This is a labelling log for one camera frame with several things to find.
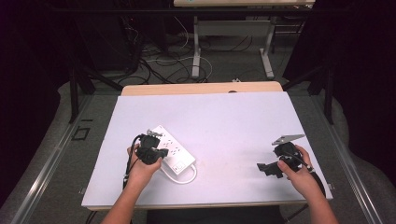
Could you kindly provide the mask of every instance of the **outlet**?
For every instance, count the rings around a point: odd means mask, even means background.
[[[162,135],[159,136],[158,149],[167,148],[169,150],[168,155],[163,158],[163,163],[176,175],[181,174],[195,162],[195,158],[163,126],[160,125],[152,131]]]

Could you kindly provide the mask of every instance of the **table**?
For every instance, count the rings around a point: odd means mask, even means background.
[[[138,134],[162,125],[195,157],[198,176],[178,185],[152,177],[136,208],[164,209],[303,203],[287,178],[266,176],[256,163],[276,161],[281,134],[304,133],[290,98],[277,82],[200,83],[125,87],[115,106],[82,206],[107,210],[119,197],[128,156]],[[311,155],[306,138],[293,143]],[[190,178],[186,171],[179,178]]]
[[[274,7],[313,5],[315,0],[175,0],[176,7]],[[199,21],[194,17],[194,59],[192,77],[199,76],[201,49],[200,35],[255,35],[265,36],[264,48],[260,49],[265,75],[274,79],[274,73],[268,58],[272,37],[276,26],[276,17],[269,21]]]

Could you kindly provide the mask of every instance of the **person's right hand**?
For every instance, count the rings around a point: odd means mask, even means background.
[[[147,165],[143,163],[141,160],[137,158],[136,149],[139,145],[134,145],[134,149],[131,150],[128,147],[127,151],[128,154],[132,154],[131,159],[131,172],[129,173],[129,180],[127,187],[130,182],[133,182],[131,185],[135,185],[136,187],[141,187],[142,189],[149,183],[151,177],[154,173],[160,169],[163,158],[159,158],[156,162],[151,165]]]
[[[299,146],[296,146],[296,148],[301,152],[303,156],[303,161],[312,167],[311,160],[309,159],[309,154],[305,151],[305,149]],[[309,174],[309,171],[305,166],[303,166],[298,172],[294,172],[293,170],[291,170],[289,166],[283,161],[279,161],[277,163],[277,166],[283,173],[288,176],[291,184],[307,200],[310,200],[312,197],[322,195],[317,181],[311,174]]]

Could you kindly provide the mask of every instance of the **black curtain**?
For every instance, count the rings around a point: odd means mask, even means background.
[[[314,7],[342,8],[350,3],[318,0]],[[396,186],[396,4],[390,0],[353,3],[345,17],[308,19],[284,77],[294,80],[328,60],[336,64],[333,95],[346,115],[349,148],[381,169]]]
[[[3,2],[0,12],[0,204],[35,155],[68,81],[67,66],[36,1]]]

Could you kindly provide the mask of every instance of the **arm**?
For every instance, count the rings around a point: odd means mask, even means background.
[[[303,155],[304,162],[312,166],[309,154],[305,149],[299,146],[296,147]],[[311,222],[313,224],[338,223],[332,209],[330,208],[329,202],[324,197],[318,183],[314,177],[309,174],[306,167],[303,166],[301,170],[294,172],[283,161],[279,161],[277,165],[279,169],[288,176],[291,184],[307,200],[311,214]]]
[[[133,150],[132,161],[137,160]],[[149,183],[152,175],[161,167],[162,158],[159,158],[157,162],[151,165],[146,165],[141,160],[137,160],[133,165],[133,169],[129,175],[128,183],[125,189],[122,191],[120,197],[114,203],[105,219],[102,221],[103,224],[107,223],[126,223],[131,222],[134,216],[134,205],[139,198],[140,193]]]

